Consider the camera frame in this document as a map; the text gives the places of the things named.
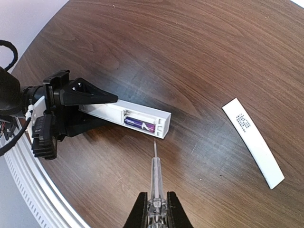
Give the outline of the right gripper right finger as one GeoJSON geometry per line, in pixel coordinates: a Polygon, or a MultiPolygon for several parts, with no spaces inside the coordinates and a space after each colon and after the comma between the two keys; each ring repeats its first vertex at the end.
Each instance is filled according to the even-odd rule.
{"type": "Polygon", "coordinates": [[[193,228],[181,202],[174,191],[167,192],[167,218],[169,228],[193,228]]]}

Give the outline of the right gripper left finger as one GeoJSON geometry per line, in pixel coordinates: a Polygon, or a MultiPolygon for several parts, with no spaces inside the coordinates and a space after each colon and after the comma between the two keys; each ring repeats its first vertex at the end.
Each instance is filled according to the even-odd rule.
{"type": "Polygon", "coordinates": [[[123,228],[147,227],[148,193],[140,192],[123,228]]]}

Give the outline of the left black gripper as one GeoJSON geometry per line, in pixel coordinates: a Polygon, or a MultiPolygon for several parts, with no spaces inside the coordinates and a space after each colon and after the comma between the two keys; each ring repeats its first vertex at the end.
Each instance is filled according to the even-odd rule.
{"type": "Polygon", "coordinates": [[[69,70],[60,70],[43,80],[47,108],[56,117],[57,140],[74,137],[104,126],[105,121],[83,113],[80,105],[115,103],[118,96],[104,91],[83,78],[69,79],[69,70]]]}

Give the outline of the small metal screwdriver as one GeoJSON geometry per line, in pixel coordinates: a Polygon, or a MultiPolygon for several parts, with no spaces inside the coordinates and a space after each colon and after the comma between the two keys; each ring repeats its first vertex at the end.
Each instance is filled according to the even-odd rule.
{"type": "Polygon", "coordinates": [[[151,196],[147,207],[147,227],[167,228],[167,200],[164,197],[161,160],[157,154],[156,141],[153,142],[154,156],[151,168],[151,196]]]}

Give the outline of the purple AA battery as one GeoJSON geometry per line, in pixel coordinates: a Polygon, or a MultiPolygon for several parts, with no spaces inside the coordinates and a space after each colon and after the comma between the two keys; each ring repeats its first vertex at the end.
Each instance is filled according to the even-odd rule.
{"type": "Polygon", "coordinates": [[[126,125],[130,125],[130,126],[133,126],[135,128],[142,129],[142,130],[145,130],[145,131],[148,131],[148,132],[151,132],[151,133],[155,132],[155,125],[154,124],[147,123],[147,122],[135,119],[135,118],[131,118],[129,116],[125,117],[124,123],[126,125]]]}

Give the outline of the white remote control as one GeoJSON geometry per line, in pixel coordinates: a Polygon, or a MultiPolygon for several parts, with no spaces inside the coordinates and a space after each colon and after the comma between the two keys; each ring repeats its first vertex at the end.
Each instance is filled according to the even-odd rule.
{"type": "Polygon", "coordinates": [[[141,133],[164,139],[171,122],[171,113],[118,100],[116,103],[87,104],[80,111],[141,133]]]}

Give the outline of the white remote back cover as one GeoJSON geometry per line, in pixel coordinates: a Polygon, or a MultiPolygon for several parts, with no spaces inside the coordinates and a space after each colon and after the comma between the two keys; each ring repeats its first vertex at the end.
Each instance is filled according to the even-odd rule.
{"type": "Polygon", "coordinates": [[[285,177],[253,120],[237,98],[222,109],[250,151],[269,188],[274,189],[285,177]]]}

